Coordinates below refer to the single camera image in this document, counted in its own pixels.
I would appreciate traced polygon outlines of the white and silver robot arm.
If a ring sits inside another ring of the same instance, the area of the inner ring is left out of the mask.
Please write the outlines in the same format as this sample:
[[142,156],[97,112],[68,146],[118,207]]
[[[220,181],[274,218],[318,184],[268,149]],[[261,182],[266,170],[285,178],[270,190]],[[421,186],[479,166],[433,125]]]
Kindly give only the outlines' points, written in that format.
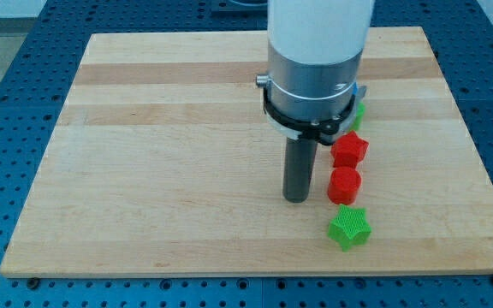
[[280,114],[326,121],[353,95],[374,0],[269,0],[268,69],[256,78]]

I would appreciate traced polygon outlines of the green block behind arm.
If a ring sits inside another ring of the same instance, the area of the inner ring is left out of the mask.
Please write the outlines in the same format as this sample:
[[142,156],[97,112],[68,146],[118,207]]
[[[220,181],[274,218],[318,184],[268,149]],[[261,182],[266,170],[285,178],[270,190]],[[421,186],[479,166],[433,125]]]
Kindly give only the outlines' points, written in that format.
[[360,102],[357,108],[355,119],[353,121],[352,126],[350,127],[351,131],[358,131],[360,129],[361,123],[364,119],[364,115],[365,115],[365,105],[362,102]]

